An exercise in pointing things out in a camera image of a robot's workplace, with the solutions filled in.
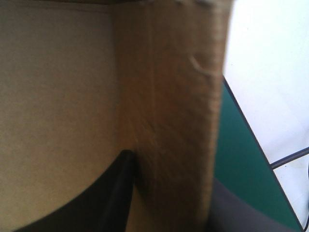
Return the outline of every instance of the cardboard box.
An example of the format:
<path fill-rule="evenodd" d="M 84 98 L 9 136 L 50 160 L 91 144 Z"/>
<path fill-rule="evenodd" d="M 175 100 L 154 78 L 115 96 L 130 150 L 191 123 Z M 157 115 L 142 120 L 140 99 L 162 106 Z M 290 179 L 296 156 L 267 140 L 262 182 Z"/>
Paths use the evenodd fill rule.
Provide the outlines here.
<path fill-rule="evenodd" d="M 66 204 L 122 149 L 139 163 L 127 230 L 202 231 L 229 9 L 0 0 L 0 231 Z"/>

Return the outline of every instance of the gray fabric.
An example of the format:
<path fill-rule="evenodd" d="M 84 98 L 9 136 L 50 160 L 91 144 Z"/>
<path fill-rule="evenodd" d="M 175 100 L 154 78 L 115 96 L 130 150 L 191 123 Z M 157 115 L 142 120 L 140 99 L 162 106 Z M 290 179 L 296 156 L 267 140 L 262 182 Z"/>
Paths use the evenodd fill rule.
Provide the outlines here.
<path fill-rule="evenodd" d="M 243 202 L 214 179 L 208 232 L 294 232 Z"/>

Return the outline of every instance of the black curved edge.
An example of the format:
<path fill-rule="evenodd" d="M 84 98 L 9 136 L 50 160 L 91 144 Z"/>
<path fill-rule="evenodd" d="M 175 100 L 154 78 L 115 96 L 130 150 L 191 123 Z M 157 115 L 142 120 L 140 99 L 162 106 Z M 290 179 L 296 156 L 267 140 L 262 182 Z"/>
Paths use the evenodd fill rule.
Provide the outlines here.
<path fill-rule="evenodd" d="M 135 169 L 133 152 L 122 151 L 110 167 L 79 196 L 15 232 L 124 232 Z"/>

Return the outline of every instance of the corrugated cardboard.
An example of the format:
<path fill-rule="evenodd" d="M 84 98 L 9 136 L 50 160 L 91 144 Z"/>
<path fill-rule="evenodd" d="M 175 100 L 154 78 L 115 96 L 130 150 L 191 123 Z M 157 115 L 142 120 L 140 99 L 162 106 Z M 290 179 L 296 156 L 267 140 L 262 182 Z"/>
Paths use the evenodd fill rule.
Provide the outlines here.
<path fill-rule="evenodd" d="M 67 203 L 121 149 L 139 162 L 127 230 L 201 231 L 229 8 L 0 0 L 0 231 Z"/>
<path fill-rule="evenodd" d="M 113 7 L 119 147 L 139 161 L 130 232 L 203 230 L 229 8 L 228 0 Z"/>
<path fill-rule="evenodd" d="M 0 232 L 66 204 L 118 153 L 107 10 L 0 0 Z"/>

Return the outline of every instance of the green surface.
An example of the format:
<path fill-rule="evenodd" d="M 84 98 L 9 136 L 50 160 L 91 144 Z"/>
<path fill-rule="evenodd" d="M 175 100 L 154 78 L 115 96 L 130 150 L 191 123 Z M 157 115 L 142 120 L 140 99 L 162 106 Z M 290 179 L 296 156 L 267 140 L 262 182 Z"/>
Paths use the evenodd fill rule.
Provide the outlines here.
<path fill-rule="evenodd" d="M 223 91 L 215 176 L 257 210 L 300 231 L 272 170 L 226 87 Z"/>

